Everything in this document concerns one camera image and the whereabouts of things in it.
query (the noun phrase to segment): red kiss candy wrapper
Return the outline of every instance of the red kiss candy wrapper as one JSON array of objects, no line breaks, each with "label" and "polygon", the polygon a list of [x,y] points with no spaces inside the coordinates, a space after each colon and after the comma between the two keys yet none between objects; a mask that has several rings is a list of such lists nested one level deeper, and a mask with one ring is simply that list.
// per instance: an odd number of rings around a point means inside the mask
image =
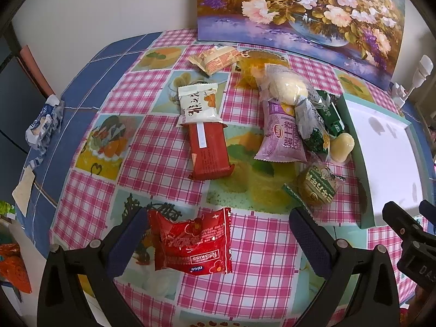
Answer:
[{"label": "red kiss candy wrapper", "polygon": [[150,210],[155,270],[173,268],[192,275],[231,273],[230,215],[230,208],[225,207],[174,223]]}]

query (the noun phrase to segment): table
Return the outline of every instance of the table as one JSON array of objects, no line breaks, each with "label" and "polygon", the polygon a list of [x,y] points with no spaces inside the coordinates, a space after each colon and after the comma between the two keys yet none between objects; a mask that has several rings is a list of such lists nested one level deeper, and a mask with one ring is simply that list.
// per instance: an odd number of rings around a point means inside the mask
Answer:
[{"label": "table", "polygon": [[[178,110],[171,99],[175,84],[205,80],[187,57],[210,46],[197,41],[196,30],[182,29],[121,40],[100,51],[62,95],[61,132],[35,169],[28,215],[19,219],[47,256],[49,242],[77,249],[103,238],[135,205],[172,206],[181,220],[231,206],[234,273],[154,272],[154,248],[144,240],[116,286],[146,326],[292,326],[322,281],[288,226],[289,198],[281,186],[295,180],[295,164],[263,162],[267,165],[259,168],[248,160],[260,146],[263,116],[258,92],[238,86],[235,66],[208,80],[219,83],[217,108],[228,124],[225,137],[235,172],[214,181],[187,178],[189,142],[186,132],[175,127]],[[238,48],[278,53],[313,86],[336,95],[352,92],[347,87],[352,82],[363,90],[362,97],[397,112],[386,92],[328,64],[270,47],[238,43]],[[355,247],[385,245],[400,300],[405,300],[415,284],[396,269],[400,239],[390,228],[358,228],[354,164],[330,167],[346,184],[332,205],[315,213],[316,219],[333,237]],[[426,220],[421,224],[426,227]],[[349,298],[347,291],[335,319],[343,316]]]}]

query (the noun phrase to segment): white tray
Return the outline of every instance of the white tray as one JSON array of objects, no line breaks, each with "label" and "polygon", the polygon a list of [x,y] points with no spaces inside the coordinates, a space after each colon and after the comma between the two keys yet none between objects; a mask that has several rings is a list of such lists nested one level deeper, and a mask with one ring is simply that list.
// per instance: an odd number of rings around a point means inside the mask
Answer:
[{"label": "white tray", "polygon": [[419,203],[423,199],[431,201],[432,195],[413,125],[352,95],[343,94],[338,108],[356,142],[352,156],[361,184],[361,227],[385,226],[382,209],[389,201],[412,217],[419,215]]}]

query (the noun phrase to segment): screw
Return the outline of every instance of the screw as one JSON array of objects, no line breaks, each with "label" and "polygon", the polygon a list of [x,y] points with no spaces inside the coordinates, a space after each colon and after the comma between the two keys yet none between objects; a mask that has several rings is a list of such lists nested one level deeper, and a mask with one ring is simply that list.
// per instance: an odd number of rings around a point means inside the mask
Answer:
[{"label": "screw", "polygon": [[96,249],[96,248],[99,248],[100,247],[100,244],[101,244],[102,242],[99,240],[99,239],[95,239],[95,240],[92,240],[90,243],[89,243],[89,246],[92,248],[92,249]]},{"label": "screw", "polygon": [[345,249],[345,248],[348,247],[348,242],[343,240],[343,239],[341,239],[341,238],[336,241],[336,244],[337,244],[338,247],[341,247],[342,249]]},{"label": "screw", "polygon": [[50,252],[56,253],[58,249],[59,249],[58,244],[54,243],[50,245]]},{"label": "screw", "polygon": [[387,251],[386,247],[383,246],[382,244],[378,244],[377,249],[380,253],[386,253],[386,251]]}]

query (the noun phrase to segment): purple snack package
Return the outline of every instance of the purple snack package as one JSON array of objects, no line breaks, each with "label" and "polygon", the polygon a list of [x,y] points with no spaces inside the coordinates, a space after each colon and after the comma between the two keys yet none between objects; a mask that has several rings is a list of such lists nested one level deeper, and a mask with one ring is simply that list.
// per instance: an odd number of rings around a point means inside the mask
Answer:
[{"label": "purple snack package", "polygon": [[263,141],[254,157],[271,162],[306,162],[306,153],[295,121],[294,107],[275,99],[262,101]]}]

